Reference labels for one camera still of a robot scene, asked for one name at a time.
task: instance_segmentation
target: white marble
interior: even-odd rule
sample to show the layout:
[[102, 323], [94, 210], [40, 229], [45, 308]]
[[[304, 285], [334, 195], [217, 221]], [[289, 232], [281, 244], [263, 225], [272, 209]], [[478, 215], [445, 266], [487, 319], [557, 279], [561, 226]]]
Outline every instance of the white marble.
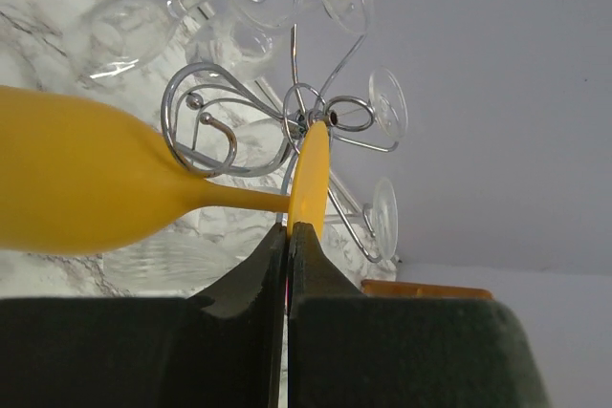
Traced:
[[[72, 20], [99, 0], [0, 0], [0, 84], [49, 92], [74, 94], [118, 106], [158, 126], [161, 95], [168, 79], [185, 65], [183, 46], [196, 28], [191, 18], [180, 27], [163, 55], [144, 69], [127, 73], [115, 87], [102, 87], [78, 79], [63, 52], [63, 31]], [[258, 112], [219, 107], [215, 116], [233, 128], [261, 119]], [[268, 127], [239, 135], [244, 145], [240, 161], [261, 161], [277, 143]], [[257, 179], [222, 177], [216, 181], [234, 186], [279, 187], [282, 171]], [[192, 212], [168, 230], [204, 238], [219, 247], [211, 257], [225, 257], [215, 274], [203, 276], [204, 287], [251, 253], [273, 224], [274, 215], [220, 207]], [[359, 230], [365, 239], [364, 231]], [[322, 241], [328, 257], [356, 285], [361, 279], [394, 279], [390, 263], [372, 265], [359, 253], [341, 225], [327, 227]], [[0, 297], [10, 296], [114, 296], [189, 295], [197, 289], [143, 292], [122, 290], [104, 276], [103, 256], [61, 258], [44, 254], [0, 251]]]

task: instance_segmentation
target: white wall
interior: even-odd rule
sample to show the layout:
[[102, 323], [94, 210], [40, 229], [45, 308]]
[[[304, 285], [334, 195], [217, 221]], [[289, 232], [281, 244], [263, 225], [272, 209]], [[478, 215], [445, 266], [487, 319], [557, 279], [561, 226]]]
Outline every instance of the white wall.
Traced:
[[523, 324], [553, 406], [612, 405], [612, 277], [403, 264], [398, 280], [490, 290]]

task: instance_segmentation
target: marble surface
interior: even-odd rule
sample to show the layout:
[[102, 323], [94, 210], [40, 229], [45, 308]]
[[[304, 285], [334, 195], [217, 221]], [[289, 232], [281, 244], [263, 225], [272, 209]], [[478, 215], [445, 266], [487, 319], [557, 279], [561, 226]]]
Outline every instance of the marble surface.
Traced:
[[[43, 91], [91, 97], [159, 126], [161, 95], [168, 79], [185, 65], [183, 46], [197, 29], [188, 18], [181, 25], [163, 55], [144, 69], [125, 74], [114, 86], [101, 86], [77, 78], [63, 51], [63, 31], [85, 9], [99, 0], [0, 0], [0, 84]], [[239, 106], [219, 107], [214, 114], [233, 128], [262, 118], [261, 114]], [[258, 161], [270, 154], [271, 130], [243, 128], [239, 140], [243, 161]], [[279, 187], [282, 172], [256, 179], [222, 177], [220, 183], [241, 187]], [[202, 238], [219, 247], [211, 250], [212, 259], [225, 257], [224, 263], [203, 275], [203, 285], [191, 290], [164, 290], [155, 293], [186, 295], [204, 287], [231, 266], [244, 259], [273, 224], [274, 215], [248, 210], [207, 208], [192, 212], [167, 231]], [[372, 265], [359, 253], [341, 225], [326, 228], [323, 247], [329, 258], [358, 284], [364, 277], [394, 279], [390, 263]], [[103, 270], [104, 255], [89, 258], [61, 258], [44, 254], [0, 251], [0, 296], [114, 296], [150, 294], [115, 285]]]

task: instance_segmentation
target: marble countertop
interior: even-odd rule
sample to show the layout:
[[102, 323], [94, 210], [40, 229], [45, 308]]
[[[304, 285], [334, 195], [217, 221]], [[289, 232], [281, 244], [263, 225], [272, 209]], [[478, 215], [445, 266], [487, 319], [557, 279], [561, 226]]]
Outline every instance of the marble countertop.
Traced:
[[[102, 87], [80, 80], [72, 72], [63, 52], [63, 31], [82, 11], [99, 0], [0, 0], [0, 84], [90, 97], [114, 106], [158, 127], [161, 96], [168, 79], [185, 65], [183, 46], [197, 29], [188, 18], [165, 53], [144, 69], [125, 74], [115, 87]], [[261, 119], [258, 112], [240, 107], [219, 109], [215, 114], [233, 128]], [[255, 154], [265, 149], [266, 129], [251, 142]], [[222, 177], [220, 183], [235, 186], [279, 187], [283, 171], [256, 179]], [[219, 261], [198, 286], [205, 287], [255, 248], [273, 224], [274, 215], [240, 209], [207, 208], [192, 212], [167, 231], [202, 238], [218, 247], [210, 253]], [[367, 240], [364, 232], [360, 235]], [[341, 225], [327, 226], [322, 241], [327, 256], [354, 283], [361, 279], [394, 279], [391, 263], [373, 265], [357, 250]], [[117, 286], [104, 275], [104, 255], [61, 258], [45, 254], [0, 251], [0, 297], [14, 296], [116, 296], [150, 294]], [[163, 290], [163, 295], [188, 295], [189, 291]]]

